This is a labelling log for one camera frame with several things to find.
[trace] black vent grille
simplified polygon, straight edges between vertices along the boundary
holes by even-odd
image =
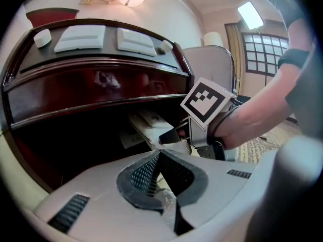
[[[235,170],[235,169],[230,169],[227,174],[229,175],[235,175],[238,177],[243,177],[243,178],[250,178],[251,173],[249,172],[243,172],[243,171],[239,171],[239,170]]]
[[[48,224],[63,233],[67,233],[89,200],[90,198],[86,196],[73,196],[72,199],[48,222]]]
[[[194,180],[192,171],[170,157],[160,154],[135,170],[131,176],[131,183],[140,192],[153,197],[160,173],[175,196],[186,190]]]

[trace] carpet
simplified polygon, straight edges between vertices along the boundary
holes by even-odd
[[[264,152],[281,147],[290,138],[301,135],[301,129],[297,124],[283,121],[275,128],[264,134],[262,138],[256,138],[244,143],[236,150],[236,162],[258,163]]]

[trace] chair back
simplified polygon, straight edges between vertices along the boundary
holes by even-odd
[[[220,46],[201,46],[184,49],[195,75],[195,82],[203,77],[233,92],[234,62],[231,53]]]

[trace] window pane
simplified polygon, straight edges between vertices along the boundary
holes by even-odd
[[[253,42],[251,35],[244,35],[244,41],[246,42]]]
[[[253,52],[247,52],[247,57],[249,60],[256,60],[256,54]]]
[[[287,40],[284,40],[284,39],[281,39],[281,44],[282,44],[282,47],[287,48],[288,41]]]
[[[248,69],[249,70],[257,70],[256,62],[248,61]]]
[[[267,65],[267,71],[269,74],[276,74],[276,66],[275,65]]]
[[[254,36],[253,36],[253,40],[254,40],[254,42],[255,42],[255,43],[262,43],[262,42],[261,42],[261,37],[260,37],[260,36],[258,36],[258,35],[254,35]]]
[[[256,47],[256,51],[263,52],[262,44],[255,44],[255,47]]]
[[[278,64],[278,60],[281,58],[280,56],[275,55],[276,57],[276,64]]]
[[[279,39],[278,38],[272,38],[273,41],[273,45],[275,46],[281,46],[281,44],[279,43]]]
[[[263,53],[257,53],[257,60],[264,62],[264,54]]]
[[[272,44],[271,38],[267,36],[262,36],[263,42],[265,44]]]
[[[265,48],[267,53],[271,53],[271,54],[274,53],[273,46],[265,45],[264,48]]]
[[[275,64],[275,58],[273,55],[267,54],[266,57],[267,57],[267,63]]]
[[[277,55],[282,55],[283,54],[282,49],[280,47],[276,47],[276,46],[274,46],[274,52]]]
[[[264,63],[258,63],[258,71],[265,72]]]
[[[253,44],[246,43],[246,49],[247,49],[247,51],[254,51],[254,46],[253,46]]]

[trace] window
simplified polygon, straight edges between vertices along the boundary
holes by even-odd
[[[246,51],[246,72],[275,76],[278,60],[286,51],[288,39],[257,33],[242,33]]]

